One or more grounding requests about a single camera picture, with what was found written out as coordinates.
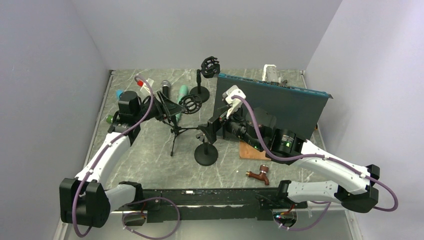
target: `black tripod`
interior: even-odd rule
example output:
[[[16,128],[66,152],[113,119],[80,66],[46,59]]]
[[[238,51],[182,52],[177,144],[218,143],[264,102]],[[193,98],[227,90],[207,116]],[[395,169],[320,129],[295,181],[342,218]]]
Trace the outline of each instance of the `black tripod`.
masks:
[[[171,149],[171,154],[170,154],[171,157],[174,155],[175,139],[177,139],[177,137],[180,134],[182,134],[182,133],[184,133],[184,132],[186,132],[188,130],[198,130],[199,129],[198,127],[180,127],[180,126],[178,126],[177,119],[176,119],[175,116],[172,116],[171,117],[171,123],[172,124],[170,124],[170,123],[168,123],[166,121],[162,121],[162,122],[164,124],[170,126],[172,128],[171,129],[171,133],[174,134],[173,141],[172,141],[172,149]]]

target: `gray marble surface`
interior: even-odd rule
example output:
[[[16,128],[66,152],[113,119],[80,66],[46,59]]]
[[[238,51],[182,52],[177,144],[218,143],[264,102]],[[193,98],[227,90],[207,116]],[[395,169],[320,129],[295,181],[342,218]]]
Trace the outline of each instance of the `gray marble surface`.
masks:
[[[262,69],[228,69],[223,73],[243,76],[253,79],[262,77]],[[189,90],[196,86],[195,69],[130,69],[115,70],[112,72],[112,81],[107,93],[104,108],[101,113],[90,159],[97,152],[105,139],[109,124],[105,121],[107,115],[118,110],[116,90],[132,90],[141,95],[140,87],[134,82],[134,75],[141,74],[146,79],[154,80],[152,86],[156,92],[162,80],[169,80],[172,84],[170,98],[176,101],[179,89],[187,85]],[[296,87],[305,87],[298,70],[279,70],[278,74],[288,84]],[[217,79],[202,79],[202,85],[209,89],[210,99],[205,102],[199,112],[183,115],[179,122],[182,127],[196,127],[204,124],[212,116]],[[326,181],[324,176],[312,173],[309,170],[294,166],[287,166],[271,161],[247,160],[239,158],[239,143],[218,139],[214,146],[218,150],[218,160],[211,166],[201,166],[194,159],[194,151],[200,144],[195,135],[198,130],[189,130],[180,135],[175,142],[174,156],[170,156],[174,135],[170,127],[151,119],[141,124],[141,131],[133,146],[121,157],[113,169],[106,188],[115,187],[121,181],[141,183],[143,188],[187,189],[187,188],[258,188],[265,187],[264,183],[246,177],[246,171],[259,171],[261,164],[269,166],[267,174],[269,186],[277,187],[281,180],[297,182]],[[317,146],[323,147],[318,131],[311,139]]]

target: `black microphone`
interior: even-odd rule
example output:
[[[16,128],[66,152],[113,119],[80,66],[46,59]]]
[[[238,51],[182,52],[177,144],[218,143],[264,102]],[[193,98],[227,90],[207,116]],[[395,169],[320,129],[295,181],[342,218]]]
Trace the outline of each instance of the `black microphone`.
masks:
[[[165,95],[165,97],[167,97],[168,99],[170,98],[170,88],[171,88],[171,83],[168,80],[163,80],[160,85],[162,86],[162,93],[163,95]]]

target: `white wall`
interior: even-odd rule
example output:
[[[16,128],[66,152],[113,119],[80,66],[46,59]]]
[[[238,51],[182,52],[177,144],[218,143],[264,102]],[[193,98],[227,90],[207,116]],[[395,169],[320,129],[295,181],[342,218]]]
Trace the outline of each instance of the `white wall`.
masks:
[[[69,0],[0,2],[0,239],[52,239],[108,69]]]
[[[422,1],[344,0],[306,70],[308,87],[334,96],[319,121],[327,149],[380,166],[399,198],[396,212],[358,214],[364,239],[424,234],[423,26]]]
[[[341,0],[72,0],[111,69],[306,69]]]

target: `wooden board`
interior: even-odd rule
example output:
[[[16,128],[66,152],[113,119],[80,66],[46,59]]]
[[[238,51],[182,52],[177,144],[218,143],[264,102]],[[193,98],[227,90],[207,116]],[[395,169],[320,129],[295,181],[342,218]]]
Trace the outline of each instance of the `wooden board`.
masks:
[[[271,161],[271,159],[265,157],[265,151],[260,152],[242,141],[240,142],[240,145],[239,145],[239,152],[240,152],[240,159]]]

